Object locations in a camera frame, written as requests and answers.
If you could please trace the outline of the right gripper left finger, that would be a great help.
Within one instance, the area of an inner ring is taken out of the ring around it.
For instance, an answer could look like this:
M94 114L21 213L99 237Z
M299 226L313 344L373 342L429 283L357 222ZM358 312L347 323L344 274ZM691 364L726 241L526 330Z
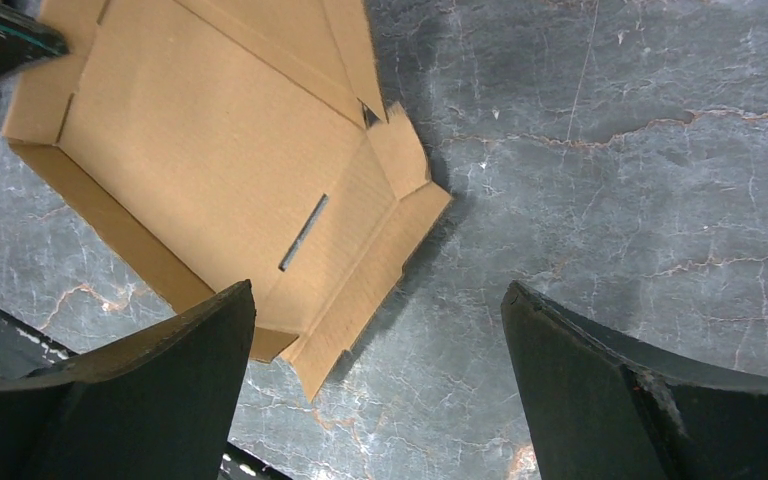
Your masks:
M217 479L255 317L243 280L103 347L0 379L0 479Z

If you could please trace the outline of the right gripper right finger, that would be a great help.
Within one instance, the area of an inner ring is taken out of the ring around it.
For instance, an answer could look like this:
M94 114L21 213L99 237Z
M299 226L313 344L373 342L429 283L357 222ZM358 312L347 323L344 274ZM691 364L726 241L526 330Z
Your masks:
M515 281L501 314L545 479L768 479L768 377L693 360Z

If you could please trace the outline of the cardboard box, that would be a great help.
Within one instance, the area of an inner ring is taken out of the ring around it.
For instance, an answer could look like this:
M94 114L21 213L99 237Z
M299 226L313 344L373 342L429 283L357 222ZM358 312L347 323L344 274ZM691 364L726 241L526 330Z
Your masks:
M174 310L249 279L251 355L314 398L450 203L363 1L57 1L11 149Z

